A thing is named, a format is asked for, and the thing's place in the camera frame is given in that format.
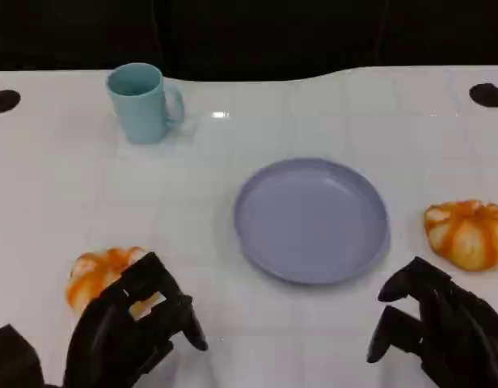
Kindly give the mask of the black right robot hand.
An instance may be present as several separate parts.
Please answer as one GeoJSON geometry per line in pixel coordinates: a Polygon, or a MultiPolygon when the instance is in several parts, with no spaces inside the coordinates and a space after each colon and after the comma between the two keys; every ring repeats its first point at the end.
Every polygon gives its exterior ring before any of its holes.
{"type": "Polygon", "coordinates": [[[386,303],[367,361],[395,347],[418,356],[439,387],[498,387],[498,314],[450,275],[415,257],[378,295],[386,303]]]}

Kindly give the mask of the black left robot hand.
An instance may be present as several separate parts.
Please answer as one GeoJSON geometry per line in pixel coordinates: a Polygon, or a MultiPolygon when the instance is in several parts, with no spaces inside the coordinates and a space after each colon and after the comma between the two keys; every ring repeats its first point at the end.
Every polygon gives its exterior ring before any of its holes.
{"type": "Polygon", "coordinates": [[[65,387],[132,387],[183,334],[197,350],[208,344],[192,297],[150,252],[124,271],[83,311],[66,357],[65,387]]]}

